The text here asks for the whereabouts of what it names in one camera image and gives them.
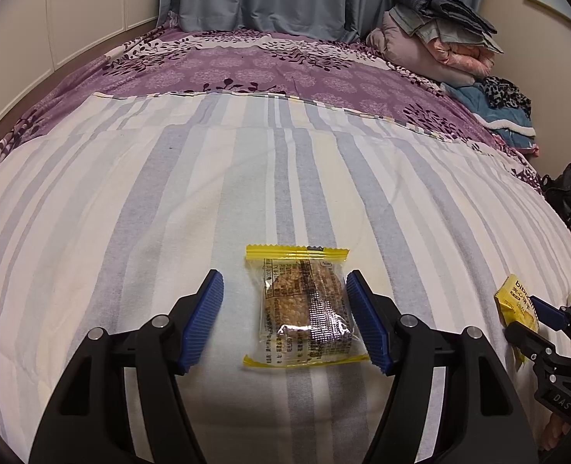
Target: striped bedsheet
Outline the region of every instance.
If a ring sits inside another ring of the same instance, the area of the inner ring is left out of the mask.
[[[390,389],[376,367],[242,366],[259,327],[244,248],[275,243],[349,248],[345,272],[360,269],[402,312],[483,329],[538,431],[532,370],[515,372],[493,295],[515,273],[561,305],[571,234],[515,165],[483,143],[294,97],[91,95],[0,166],[1,434],[27,460],[87,330],[137,328],[216,268],[223,306],[200,365],[179,381],[207,460],[360,462]],[[420,457],[433,448],[442,382],[439,371]]]

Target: wall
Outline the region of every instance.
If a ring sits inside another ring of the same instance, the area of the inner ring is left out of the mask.
[[[0,120],[94,45],[157,16],[158,0],[0,0]]]
[[[480,12],[505,52],[494,75],[532,100],[541,153],[531,163],[555,178],[571,162],[571,22],[527,0],[483,0]]]

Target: folded clothes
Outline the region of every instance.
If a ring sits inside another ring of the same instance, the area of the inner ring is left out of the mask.
[[[474,77],[487,77],[494,66],[494,53],[482,47],[446,44],[439,38],[431,40],[426,47],[439,63]]]
[[[530,118],[521,108],[492,108],[480,83],[460,88],[442,84],[442,90],[463,104],[488,129],[507,128],[528,137],[536,135]]]
[[[497,33],[492,24],[461,0],[395,0],[425,17],[444,18],[474,32]]]
[[[447,19],[424,17],[408,7],[396,4],[389,10],[393,19],[410,36],[416,34],[424,43],[439,38],[444,43],[459,43],[484,47],[498,54],[503,49],[488,33],[477,33]]]
[[[515,148],[519,153],[523,155],[535,155],[536,157],[539,156],[539,145],[537,145],[532,138],[528,138],[510,129],[497,129],[491,132],[498,134],[507,145],[511,148]]]
[[[504,78],[487,77],[481,82],[481,88],[492,108],[521,108],[530,118],[532,102],[514,83]]]
[[[384,12],[382,29],[377,27],[369,33],[367,45],[379,51],[386,61],[436,82],[461,87],[475,81],[472,75],[436,61],[425,45],[418,38],[408,36],[388,12]]]

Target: yellow snack package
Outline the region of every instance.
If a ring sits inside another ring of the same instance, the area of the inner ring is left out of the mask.
[[[519,281],[515,274],[510,274],[504,284],[494,295],[498,311],[503,321],[504,327],[507,327],[513,321],[518,321],[535,332],[539,332],[539,320],[537,312],[533,306],[528,291]],[[520,362],[525,362],[526,357],[515,348],[515,357]]]
[[[257,350],[243,364],[288,367],[368,359],[340,276],[347,249],[247,246],[261,286]]]

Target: purple floral blanket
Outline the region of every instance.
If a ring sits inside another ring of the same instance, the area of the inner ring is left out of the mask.
[[[116,96],[155,92],[278,92],[485,143],[515,161],[513,173],[540,190],[525,158],[490,134],[439,86],[384,61],[362,44],[312,41],[253,30],[185,33],[177,16],[66,77],[0,141],[10,151],[47,134],[95,91]]]

